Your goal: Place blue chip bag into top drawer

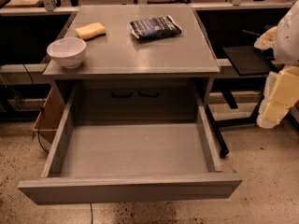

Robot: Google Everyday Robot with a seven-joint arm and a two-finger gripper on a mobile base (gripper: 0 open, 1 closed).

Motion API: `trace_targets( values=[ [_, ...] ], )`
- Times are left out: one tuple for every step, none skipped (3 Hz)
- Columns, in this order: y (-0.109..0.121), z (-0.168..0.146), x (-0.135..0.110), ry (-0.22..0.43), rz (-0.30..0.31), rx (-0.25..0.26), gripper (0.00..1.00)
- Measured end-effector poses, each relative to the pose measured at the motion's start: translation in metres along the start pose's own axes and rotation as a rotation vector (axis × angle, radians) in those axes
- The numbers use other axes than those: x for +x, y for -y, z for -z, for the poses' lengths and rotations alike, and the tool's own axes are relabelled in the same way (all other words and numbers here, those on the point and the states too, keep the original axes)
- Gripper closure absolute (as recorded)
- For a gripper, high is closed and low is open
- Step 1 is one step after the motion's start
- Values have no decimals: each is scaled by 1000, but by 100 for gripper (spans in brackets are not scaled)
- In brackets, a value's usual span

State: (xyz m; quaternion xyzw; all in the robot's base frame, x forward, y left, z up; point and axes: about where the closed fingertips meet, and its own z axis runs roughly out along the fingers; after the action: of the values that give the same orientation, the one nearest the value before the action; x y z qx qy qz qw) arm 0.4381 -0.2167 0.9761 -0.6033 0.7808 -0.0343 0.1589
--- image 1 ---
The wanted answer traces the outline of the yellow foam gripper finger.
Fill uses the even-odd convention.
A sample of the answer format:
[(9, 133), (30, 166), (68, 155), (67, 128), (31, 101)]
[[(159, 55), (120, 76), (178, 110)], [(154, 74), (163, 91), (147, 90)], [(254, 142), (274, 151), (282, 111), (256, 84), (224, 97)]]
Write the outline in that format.
[(299, 67), (286, 66), (278, 73), (270, 72), (256, 119), (258, 126), (264, 129), (274, 128), (298, 101)]

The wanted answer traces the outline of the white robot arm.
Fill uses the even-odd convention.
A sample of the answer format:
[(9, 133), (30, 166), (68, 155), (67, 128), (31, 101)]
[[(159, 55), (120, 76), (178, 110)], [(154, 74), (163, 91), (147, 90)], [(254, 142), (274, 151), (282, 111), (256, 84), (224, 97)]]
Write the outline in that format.
[(275, 61), (284, 65), (278, 73), (269, 73), (257, 117), (259, 127), (271, 129), (280, 124), (299, 101), (299, 1), (277, 26), (255, 41), (254, 47), (272, 49)]

